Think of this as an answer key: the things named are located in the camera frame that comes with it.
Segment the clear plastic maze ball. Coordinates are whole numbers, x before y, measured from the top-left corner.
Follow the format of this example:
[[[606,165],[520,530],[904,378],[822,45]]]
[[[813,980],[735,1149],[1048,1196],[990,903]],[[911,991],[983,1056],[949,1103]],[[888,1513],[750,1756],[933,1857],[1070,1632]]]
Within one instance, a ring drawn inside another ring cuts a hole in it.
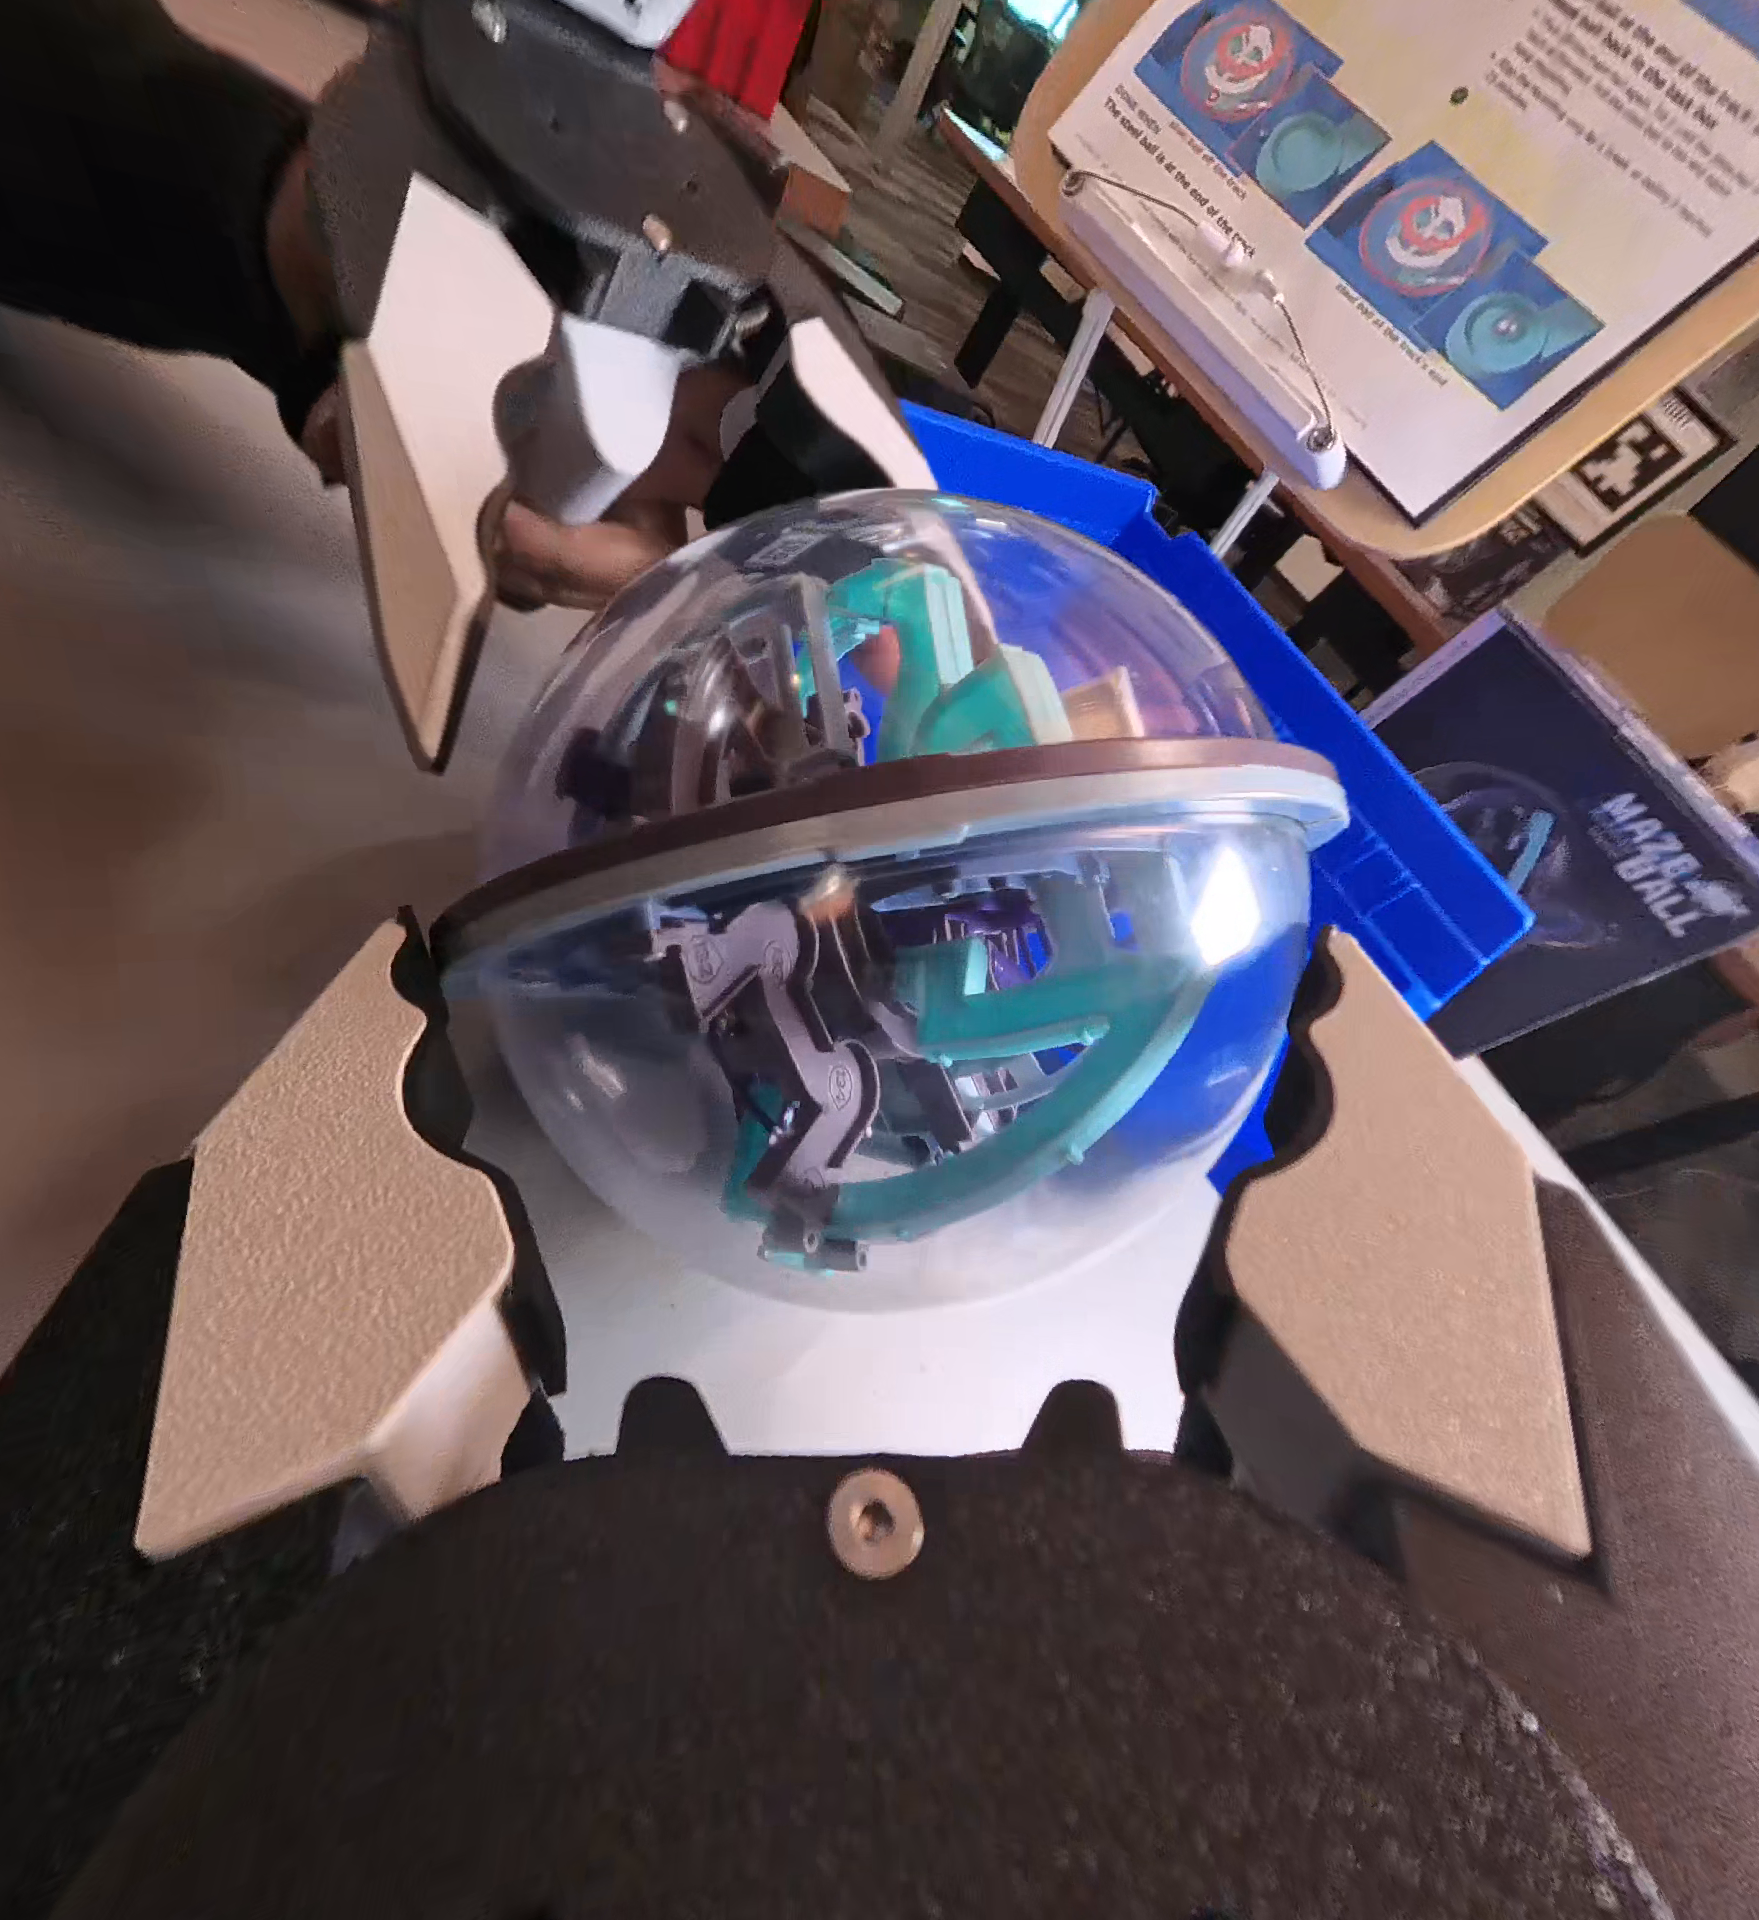
[[[430,956],[554,1158],[675,1261],[831,1307],[990,1296],[1214,1166],[1347,822],[1139,567],[845,494],[587,619]]]

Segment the black and white marker tag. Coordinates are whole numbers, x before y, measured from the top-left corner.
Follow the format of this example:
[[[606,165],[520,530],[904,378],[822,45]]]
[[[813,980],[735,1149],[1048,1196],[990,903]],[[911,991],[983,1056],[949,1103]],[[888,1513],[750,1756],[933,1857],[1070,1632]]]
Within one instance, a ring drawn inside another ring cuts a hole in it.
[[[1532,505],[1572,553],[1590,556],[1729,449],[1730,434],[1697,398],[1669,389],[1579,456]]]

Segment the dark blue maze ball box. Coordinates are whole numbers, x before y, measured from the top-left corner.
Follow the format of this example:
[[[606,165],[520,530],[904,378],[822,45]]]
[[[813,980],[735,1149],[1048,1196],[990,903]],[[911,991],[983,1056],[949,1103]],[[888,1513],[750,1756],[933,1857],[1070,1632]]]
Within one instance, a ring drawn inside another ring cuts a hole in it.
[[[1487,1056],[1759,939],[1759,836],[1575,655],[1481,618],[1365,707],[1529,930],[1432,1014]]]

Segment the red plastic bin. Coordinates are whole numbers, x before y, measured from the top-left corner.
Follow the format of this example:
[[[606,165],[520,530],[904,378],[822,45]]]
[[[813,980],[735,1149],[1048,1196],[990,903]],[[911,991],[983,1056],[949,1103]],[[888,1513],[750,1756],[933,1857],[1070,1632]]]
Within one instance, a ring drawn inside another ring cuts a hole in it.
[[[657,59],[758,118],[772,118],[818,4],[689,4]]]

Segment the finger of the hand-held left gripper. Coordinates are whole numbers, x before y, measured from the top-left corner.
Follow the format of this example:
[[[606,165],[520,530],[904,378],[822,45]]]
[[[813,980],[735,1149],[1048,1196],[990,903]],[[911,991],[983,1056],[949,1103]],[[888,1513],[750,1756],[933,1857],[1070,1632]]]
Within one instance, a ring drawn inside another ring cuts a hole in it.
[[[783,305],[783,499],[933,494],[889,389],[831,316]]]
[[[340,350],[346,494],[370,628],[414,762],[444,774],[498,601],[509,451],[491,403],[554,338],[503,229],[406,185],[370,330]]]

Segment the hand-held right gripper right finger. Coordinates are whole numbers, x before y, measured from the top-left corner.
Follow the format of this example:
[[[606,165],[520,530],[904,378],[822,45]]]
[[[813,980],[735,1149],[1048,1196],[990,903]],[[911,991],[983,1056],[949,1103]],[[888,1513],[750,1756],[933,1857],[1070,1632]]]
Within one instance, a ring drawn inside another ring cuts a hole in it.
[[[1594,1547],[1524,1152],[1329,930],[1181,1301],[1181,1457],[1395,1566],[1407,1506],[1544,1566]]]

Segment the wooden instruction board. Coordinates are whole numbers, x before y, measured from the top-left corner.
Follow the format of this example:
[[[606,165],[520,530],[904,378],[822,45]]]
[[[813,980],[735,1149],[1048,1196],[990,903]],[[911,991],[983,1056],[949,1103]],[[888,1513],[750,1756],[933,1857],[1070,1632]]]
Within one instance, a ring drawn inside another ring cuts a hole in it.
[[[1272,273],[1347,477],[1289,481],[1224,405],[1231,434],[1395,563],[1759,327],[1759,4],[1087,4],[1014,171],[1096,281],[1070,165],[1189,197]]]

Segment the person's left hand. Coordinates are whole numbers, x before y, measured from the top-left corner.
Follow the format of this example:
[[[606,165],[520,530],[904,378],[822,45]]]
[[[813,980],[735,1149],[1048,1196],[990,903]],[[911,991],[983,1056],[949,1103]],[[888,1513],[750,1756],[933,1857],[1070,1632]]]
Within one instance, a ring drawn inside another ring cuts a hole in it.
[[[602,609],[653,563],[693,535],[689,522],[721,467],[721,449],[667,439],[653,467],[618,494],[600,522],[564,525],[523,499],[509,499],[489,534],[491,592],[514,613]]]

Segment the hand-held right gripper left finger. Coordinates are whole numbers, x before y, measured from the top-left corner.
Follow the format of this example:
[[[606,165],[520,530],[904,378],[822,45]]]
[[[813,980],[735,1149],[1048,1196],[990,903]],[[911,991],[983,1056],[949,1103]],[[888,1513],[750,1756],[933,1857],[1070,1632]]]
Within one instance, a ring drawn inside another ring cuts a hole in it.
[[[532,1218],[398,915],[196,1135],[136,1552],[365,1483],[415,1524],[562,1453],[564,1333]]]

